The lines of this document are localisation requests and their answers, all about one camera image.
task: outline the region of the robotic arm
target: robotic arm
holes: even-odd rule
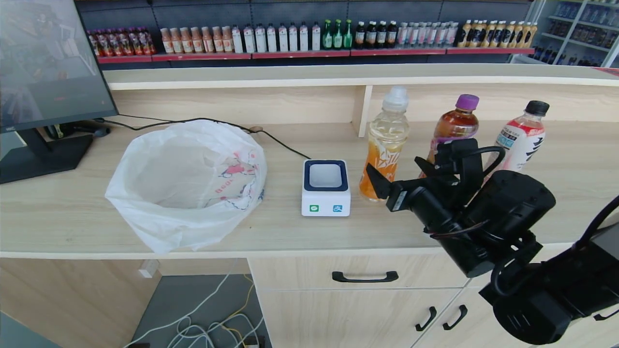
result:
[[[499,153],[486,171],[484,152]],[[415,158],[426,178],[391,183],[370,164],[367,172],[389,210],[412,211],[467,277],[492,272],[480,295],[507,332],[549,344],[572,320],[619,303],[619,219],[599,228],[619,197],[572,248],[530,263],[542,246],[529,229],[556,201],[539,181],[516,172],[497,171],[483,184],[504,155],[502,147],[479,149],[475,139],[463,139],[438,145],[435,165]]]

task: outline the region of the counter top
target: counter top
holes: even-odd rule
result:
[[[373,64],[105,71],[111,90],[412,84],[568,84],[619,87],[590,67],[531,64]]]
[[[525,173],[544,183],[557,205],[532,230],[542,243],[569,243],[619,193],[619,123],[550,121],[546,125],[548,138]],[[411,126],[398,179],[418,175],[412,159],[427,154],[435,123]],[[484,122],[477,137],[480,144],[492,144],[502,126],[502,121]],[[350,124],[268,125],[265,129],[312,158],[346,160],[350,182],[359,180],[367,140],[357,138]],[[302,217],[303,159],[260,134],[255,137],[269,164],[260,206],[218,244],[197,252],[181,249],[155,255],[103,196],[126,146],[139,134],[114,128],[109,136],[94,141],[77,170],[0,186],[0,256],[226,258],[438,249],[411,212],[391,213],[382,204],[362,201],[355,184],[351,185],[350,217]]]

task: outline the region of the white cable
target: white cable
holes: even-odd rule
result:
[[[170,344],[168,345],[168,348],[174,348],[174,347],[176,347],[176,345],[177,345],[178,343],[180,343],[180,342],[181,342],[182,340],[184,340],[184,339],[192,339],[192,338],[193,338],[193,339],[194,339],[194,340],[193,340],[193,342],[192,342],[192,343],[189,345],[189,347],[188,347],[188,348],[191,348],[191,347],[192,347],[192,346],[193,346],[193,345],[194,345],[194,344],[195,344],[195,343],[196,343],[196,342],[197,342],[200,338],[202,338],[202,337],[204,337],[204,339],[205,339],[205,347],[206,347],[206,348],[215,348],[215,345],[213,344],[213,341],[210,339],[210,337],[209,337],[208,333],[209,333],[209,332],[211,332],[211,331],[213,331],[213,330],[215,330],[215,329],[217,329],[218,327],[220,327],[221,325],[223,325],[224,323],[226,323],[228,320],[231,320],[231,319],[233,319],[233,318],[236,318],[237,316],[242,316],[242,317],[244,317],[244,318],[247,320],[247,322],[248,322],[248,324],[249,324],[249,327],[252,329],[252,330],[251,330],[251,331],[250,331],[247,335],[245,335],[245,337],[243,337],[243,338],[241,339],[241,342],[238,342],[238,341],[236,340],[236,336],[235,336],[235,335],[234,335],[231,331],[229,331],[229,333],[230,333],[230,334],[234,337],[234,340],[235,340],[235,342],[236,342],[236,345],[235,345],[234,347],[232,347],[232,348],[238,348],[240,345],[242,345],[242,344],[243,344],[243,342],[245,341],[245,339],[246,339],[247,337],[249,337],[249,335],[251,335],[251,334],[255,333],[255,332],[256,332],[256,330],[258,330],[258,327],[260,327],[260,325],[262,325],[262,322],[264,321],[264,316],[260,319],[260,322],[258,323],[258,325],[256,325],[256,326],[254,327],[254,326],[251,324],[251,322],[250,322],[249,318],[248,318],[246,315],[244,315],[244,314],[242,314],[242,313],[239,313],[239,314],[236,314],[236,315],[234,315],[234,316],[231,316],[231,317],[229,317],[229,318],[227,318],[227,319],[223,320],[223,321],[222,321],[222,322],[220,322],[220,323],[219,323],[219,322],[214,322],[214,323],[212,323],[212,324],[209,326],[209,329],[208,329],[207,331],[205,331],[205,330],[204,330],[204,328],[202,328],[202,327],[201,327],[201,326],[199,326],[199,325],[191,324],[191,318],[189,317],[190,315],[192,315],[193,313],[195,313],[195,312],[196,312],[196,311],[197,311],[197,310],[198,310],[198,309],[199,309],[199,308],[200,308],[203,304],[205,304],[205,302],[206,302],[206,301],[208,301],[211,297],[213,297],[213,295],[215,295],[215,294],[219,291],[219,288],[221,288],[221,286],[223,285],[223,283],[226,281],[226,279],[228,279],[228,277],[229,277],[229,276],[230,276],[230,274],[232,273],[232,270],[233,270],[233,269],[234,269],[234,267],[236,266],[236,262],[237,262],[237,261],[238,261],[238,259],[235,259],[235,260],[234,260],[234,263],[232,264],[232,267],[230,268],[230,270],[228,271],[228,273],[226,273],[226,276],[222,279],[222,281],[219,283],[219,285],[217,286],[217,288],[215,288],[215,291],[213,291],[210,295],[208,295],[208,296],[207,296],[207,297],[206,297],[206,298],[205,298],[202,302],[200,302],[200,304],[198,304],[198,306],[196,306],[196,307],[195,307],[192,311],[190,311],[189,313],[187,313],[187,314],[183,315],[181,318],[178,318],[177,320],[175,320],[175,321],[171,322],[170,324],[163,325],[163,326],[159,326],[159,327],[157,327],[157,328],[150,329],[150,330],[146,331],[146,333],[145,333],[145,334],[143,334],[142,336],[138,337],[137,339],[135,339],[135,340],[131,341],[130,343],[128,343],[128,344],[127,344],[126,346],[124,346],[123,348],[128,348],[130,345],[132,345],[132,344],[134,344],[134,343],[136,343],[136,342],[140,341],[141,339],[145,338],[146,336],[148,336],[148,334],[150,334],[150,333],[152,333],[152,332],[154,332],[154,331],[161,330],[161,329],[165,329],[165,328],[169,328],[170,326],[172,326],[172,325],[174,325],[174,324],[176,324],[176,332],[177,332],[177,333],[176,333],[176,335],[174,336],[174,338],[170,341]],[[189,320],[189,325],[188,325],[186,328],[184,328],[183,330],[180,330],[179,324],[180,324],[183,320],[185,320],[185,319]],[[190,329],[192,329],[192,328],[196,328],[196,329],[198,329],[198,330],[202,331],[202,333],[200,333],[200,334],[195,334],[195,335],[187,335],[186,333],[187,333],[187,332],[189,332],[189,330],[190,330]]]

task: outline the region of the monitor stand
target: monitor stand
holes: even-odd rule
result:
[[[0,160],[0,184],[77,168],[92,135],[46,142],[36,129],[18,131],[27,147],[9,151]]]

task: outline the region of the computer monitor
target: computer monitor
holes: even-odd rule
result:
[[[37,127],[118,115],[73,0],[0,1],[0,100],[0,133],[27,145],[0,160],[0,183],[75,169],[92,142]]]

